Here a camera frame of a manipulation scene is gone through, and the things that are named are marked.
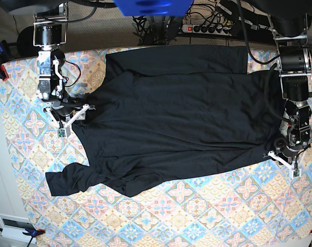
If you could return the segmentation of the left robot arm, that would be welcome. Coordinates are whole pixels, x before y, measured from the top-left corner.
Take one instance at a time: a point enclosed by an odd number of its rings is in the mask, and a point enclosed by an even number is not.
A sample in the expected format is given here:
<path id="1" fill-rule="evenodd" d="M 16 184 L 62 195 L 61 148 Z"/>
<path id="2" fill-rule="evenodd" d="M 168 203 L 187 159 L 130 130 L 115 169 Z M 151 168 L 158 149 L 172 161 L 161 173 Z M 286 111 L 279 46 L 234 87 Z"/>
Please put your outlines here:
<path id="1" fill-rule="evenodd" d="M 287 123 L 287 134 L 274 141 L 274 151 L 268 156 L 285 166 L 298 166 L 299 155 L 312 142 L 309 120 L 312 111 L 308 99 L 312 98 L 311 48 L 308 46 L 308 12 L 312 1 L 248 1 L 268 16 L 276 45 L 276 56 L 265 64 L 271 68 L 266 77 L 264 98 L 270 113 Z M 270 96 L 270 80 L 278 70 L 282 98 L 286 100 L 285 113 L 279 114 Z"/>

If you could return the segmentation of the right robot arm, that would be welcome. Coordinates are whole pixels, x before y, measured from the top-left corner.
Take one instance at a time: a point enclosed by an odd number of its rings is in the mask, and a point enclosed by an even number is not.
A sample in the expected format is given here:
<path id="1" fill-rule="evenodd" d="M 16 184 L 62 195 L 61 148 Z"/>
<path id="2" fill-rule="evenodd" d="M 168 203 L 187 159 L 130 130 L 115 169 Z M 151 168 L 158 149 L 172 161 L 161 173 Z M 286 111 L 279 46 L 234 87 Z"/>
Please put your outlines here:
<path id="1" fill-rule="evenodd" d="M 60 127 L 84 120 L 86 112 L 94 107 L 67 93 L 67 84 L 61 71 L 65 55 L 60 45 L 66 42 L 68 2 L 0 1 L 0 7 L 12 15 L 33 14 L 32 44 L 39 48 L 37 95 L 46 103 L 45 111 Z"/>

